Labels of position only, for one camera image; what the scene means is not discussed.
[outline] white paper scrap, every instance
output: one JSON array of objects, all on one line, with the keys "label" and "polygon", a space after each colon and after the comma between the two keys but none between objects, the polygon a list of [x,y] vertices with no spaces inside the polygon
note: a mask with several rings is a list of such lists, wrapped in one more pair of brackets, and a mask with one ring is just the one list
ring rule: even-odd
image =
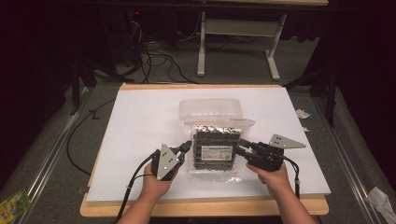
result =
[{"label": "white paper scrap", "polygon": [[309,116],[311,116],[311,114],[308,114],[308,113],[306,113],[305,111],[303,111],[301,109],[296,110],[296,113],[297,113],[297,116],[300,119],[307,119],[307,118],[309,118]]},{"label": "white paper scrap", "polygon": [[386,195],[380,189],[374,187],[370,191],[369,195],[367,195],[366,201],[371,203],[375,209],[382,214],[382,216],[387,220],[388,224],[396,223],[396,215],[393,213],[388,195]]}]

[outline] metal bracket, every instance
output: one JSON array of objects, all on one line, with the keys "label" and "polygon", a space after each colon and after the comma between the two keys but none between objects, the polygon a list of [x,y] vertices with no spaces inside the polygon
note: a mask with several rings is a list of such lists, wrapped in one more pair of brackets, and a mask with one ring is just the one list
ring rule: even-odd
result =
[{"label": "metal bracket", "polygon": [[158,164],[157,179],[161,180],[166,176],[178,163],[175,153],[166,145],[161,146],[160,162]]},{"label": "metal bracket", "polygon": [[287,137],[281,136],[279,134],[274,134],[273,137],[270,140],[270,143],[268,144],[270,147],[277,147],[277,148],[296,148],[296,147],[306,147],[305,144],[296,142],[294,140],[291,140]]}]

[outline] white paper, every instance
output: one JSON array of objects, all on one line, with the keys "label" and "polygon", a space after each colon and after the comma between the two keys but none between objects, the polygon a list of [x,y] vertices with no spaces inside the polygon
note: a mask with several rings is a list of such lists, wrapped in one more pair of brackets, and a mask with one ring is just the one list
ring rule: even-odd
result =
[{"label": "white paper", "polygon": [[[119,91],[107,125],[87,201],[122,201],[134,171],[149,154],[161,148],[162,143],[178,147],[184,142],[178,122],[179,102],[201,98],[238,99],[244,118],[256,121],[250,128],[249,141],[268,143],[277,133],[305,144],[306,148],[285,150],[285,155],[300,166],[301,194],[330,193],[284,88],[123,90]],[[163,199],[268,195],[257,175],[245,166],[246,161],[239,156],[237,158],[242,181],[219,183],[191,180],[187,175],[188,165],[185,164],[179,169]],[[288,162],[286,164],[290,183],[294,187],[294,170]],[[141,186],[142,180],[137,179],[130,199],[138,196]]]},{"label": "white paper", "polygon": [[396,223],[396,215],[393,213],[392,206],[390,205],[388,195],[382,192],[377,187],[374,187],[366,200],[371,203],[375,209],[387,220],[388,224]]},{"label": "white paper", "polygon": [[297,116],[298,116],[300,119],[307,119],[307,118],[311,117],[311,114],[306,113],[306,112],[303,111],[302,109],[296,110],[296,113],[297,113]]}]

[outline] hand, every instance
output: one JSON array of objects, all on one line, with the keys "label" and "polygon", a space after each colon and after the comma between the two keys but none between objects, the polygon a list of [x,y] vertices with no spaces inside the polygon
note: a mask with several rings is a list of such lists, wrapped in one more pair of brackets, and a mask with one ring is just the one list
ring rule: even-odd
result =
[{"label": "hand", "polygon": [[282,163],[282,166],[278,171],[274,172],[264,171],[248,163],[247,168],[256,173],[260,181],[267,185],[267,188],[273,197],[276,197],[286,191],[292,191],[285,162]]},{"label": "hand", "polygon": [[139,198],[144,198],[151,202],[157,202],[166,192],[168,192],[176,176],[175,174],[171,181],[158,180],[151,172],[151,163],[145,167],[144,174],[143,188],[140,192]]}]

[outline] black cable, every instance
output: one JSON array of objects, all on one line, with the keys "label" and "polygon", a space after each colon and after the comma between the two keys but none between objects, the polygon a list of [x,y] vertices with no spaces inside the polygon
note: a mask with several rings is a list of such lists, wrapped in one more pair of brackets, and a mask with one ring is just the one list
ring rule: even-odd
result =
[{"label": "black cable", "polygon": [[216,35],[216,36],[209,35],[208,37],[212,37],[212,39],[219,39],[219,40],[225,39],[225,43],[223,43],[222,46],[220,46],[220,47],[210,47],[208,44],[205,44],[205,47],[208,48],[208,49],[222,49],[225,46],[227,46],[229,44],[229,42],[230,42],[230,37],[228,37],[228,36],[226,36],[224,38],[221,38],[221,35]]},{"label": "black cable", "polygon": [[94,110],[90,110],[90,111],[89,111],[90,113],[89,113],[84,119],[82,119],[82,120],[78,123],[78,125],[76,125],[76,127],[73,129],[73,131],[70,133],[69,137],[67,138],[67,143],[66,143],[67,158],[70,160],[70,162],[71,162],[78,170],[80,170],[82,173],[84,173],[84,174],[86,174],[86,175],[91,175],[91,173],[88,172],[88,171],[86,171],[86,170],[84,170],[84,169],[81,168],[80,166],[78,166],[78,165],[73,161],[73,159],[72,159],[72,157],[71,157],[71,155],[70,155],[70,147],[69,147],[69,146],[70,146],[70,140],[72,139],[72,136],[73,136],[73,134],[76,132],[76,130],[78,129],[78,127],[79,127],[90,115],[93,114],[93,116],[95,116],[97,110],[99,110],[99,109],[102,108],[103,106],[105,106],[105,105],[107,105],[107,104],[109,104],[109,103],[111,103],[111,102],[113,102],[113,101],[115,101],[115,100],[116,100],[116,98],[111,99],[111,100],[105,102],[104,104],[102,104],[102,105],[96,107]]},{"label": "black cable", "polygon": [[317,220],[318,220],[319,224],[323,224],[323,222],[321,221],[320,216],[317,216]]},{"label": "black cable", "polygon": [[143,74],[145,75],[145,79],[143,79],[142,84],[145,83],[145,82],[147,84],[149,84],[149,73],[151,71],[152,63],[151,63],[151,56],[150,56],[149,51],[148,51],[148,45],[145,46],[145,50],[146,50],[146,54],[148,55],[148,72],[147,73],[145,72],[145,68],[142,65],[142,71],[143,71]]},{"label": "black cable", "polygon": [[194,38],[196,38],[196,37],[198,37],[198,36],[200,36],[200,34],[196,34],[196,32],[197,32],[197,30],[198,30],[198,28],[199,28],[199,24],[201,23],[201,12],[198,12],[198,20],[197,20],[197,23],[196,23],[196,25],[195,25],[195,28],[194,28],[194,30],[191,32],[191,35],[189,35],[187,38],[185,38],[185,39],[179,39],[178,41],[177,41],[177,43],[178,44],[180,44],[180,43],[182,43],[182,42],[184,42],[184,41],[188,41],[188,40],[192,40],[192,39],[194,39]]},{"label": "black cable", "polygon": [[298,175],[300,173],[300,168],[298,167],[297,163],[295,163],[294,161],[292,161],[291,159],[283,156],[283,155],[276,155],[275,156],[282,158],[285,161],[290,162],[291,166],[294,169],[294,172],[296,173],[295,177],[294,177],[294,193],[297,196],[297,198],[300,199],[300,179],[298,178]]},{"label": "black cable", "polygon": [[134,73],[135,71],[137,71],[137,69],[139,69],[140,66],[141,66],[141,64],[142,64],[142,63],[141,63],[141,59],[139,59],[139,60],[137,61],[137,64],[135,65],[134,68],[132,68],[131,70],[129,70],[129,71],[127,71],[127,72],[125,72],[125,73],[123,73],[123,74],[120,75],[120,74],[118,74],[118,73],[116,73],[116,72],[113,72],[113,71],[111,71],[111,70],[108,70],[108,69],[104,68],[103,66],[101,66],[101,65],[99,65],[99,64],[97,64],[97,63],[95,63],[95,62],[93,62],[93,61],[91,61],[91,60],[89,60],[89,59],[82,58],[82,61],[85,62],[91,69],[100,70],[100,71],[102,71],[103,73],[105,73],[106,75],[109,75],[109,76],[115,78],[115,79],[118,80],[118,81],[126,82],[126,83],[134,82],[133,79],[127,78],[127,77],[125,77],[125,76],[131,75],[132,73]]},{"label": "black cable", "polygon": [[122,74],[119,74],[119,76],[126,77],[126,76],[133,74],[134,72],[139,70],[139,68],[142,66],[142,64],[143,64],[142,58],[139,56],[139,58],[136,60],[136,63],[134,64],[134,67]]},{"label": "black cable", "polygon": [[128,185],[126,191],[125,191],[125,195],[124,195],[124,198],[122,200],[122,204],[121,204],[121,207],[120,207],[119,214],[117,215],[116,222],[114,222],[114,223],[117,223],[122,217],[122,213],[123,213],[123,210],[125,208],[126,203],[128,202],[128,198],[129,198],[129,194],[131,193],[132,186],[134,185],[134,181],[137,179],[137,177],[136,177],[137,173],[146,164],[146,162],[151,160],[158,153],[159,153],[159,150],[157,149],[155,152],[153,152],[151,155],[149,155],[145,160],[143,160],[142,163],[140,163],[140,165],[137,167],[137,169],[134,172],[134,175],[132,176],[131,181],[129,182],[129,185]]},{"label": "black cable", "polygon": [[200,35],[192,35],[191,37],[187,37],[185,39],[180,39],[177,41],[179,45],[186,46],[186,47],[194,47],[200,45],[200,39],[197,40],[197,38],[200,37]]},{"label": "black cable", "polygon": [[139,176],[135,177],[134,180],[136,180],[137,178],[142,177],[142,176],[146,176],[146,175],[139,175]]},{"label": "black cable", "polygon": [[[159,47],[156,47],[156,48],[153,48],[153,49],[149,49],[149,45],[151,45],[151,44],[157,44],[157,43],[160,44]],[[147,46],[148,46],[148,50],[150,50],[150,51],[155,51],[155,50],[159,50],[159,49],[162,49],[162,48],[163,48],[163,41],[153,40],[153,41],[147,42],[146,44],[147,44]]]},{"label": "black cable", "polygon": [[229,38],[230,38],[230,40],[233,41],[233,42],[236,42],[236,43],[243,43],[243,44],[250,44],[250,43],[256,42],[256,41],[258,41],[258,40],[260,40],[260,39],[263,39],[263,37],[260,37],[260,36],[253,36],[253,37],[251,37],[251,38],[252,38],[251,40],[246,40],[246,41],[240,40],[240,39],[235,39],[235,38],[233,38],[232,36],[230,36]]},{"label": "black cable", "polygon": [[[157,50],[152,51],[152,52],[149,54],[149,56],[150,56],[150,57],[149,57],[150,62],[147,62],[147,64],[149,64],[149,65],[151,65],[151,66],[160,66],[160,65],[165,64],[166,62],[170,62],[171,65],[170,65],[169,68],[168,68],[168,76],[169,76],[172,80],[174,80],[175,82],[178,82],[178,83],[193,83],[193,84],[199,84],[198,82],[193,81],[193,80],[190,80],[190,79],[188,79],[187,77],[185,77],[185,76],[183,75],[180,66],[175,62],[175,60],[172,58],[172,56],[170,56],[170,55],[168,55],[168,54],[164,54],[164,53],[162,53],[162,52],[160,52],[160,51],[157,51]],[[152,64],[152,59],[155,59],[155,58],[162,58],[162,59],[163,59],[163,62],[161,62],[161,63],[159,63],[159,64],[153,65],[153,64]],[[177,80],[177,79],[174,79],[174,78],[172,77],[172,75],[171,75],[171,73],[170,73],[170,70],[172,69],[173,65],[177,67],[177,70],[178,70],[180,76],[183,77],[184,79],[186,79],[186,81]]]}]

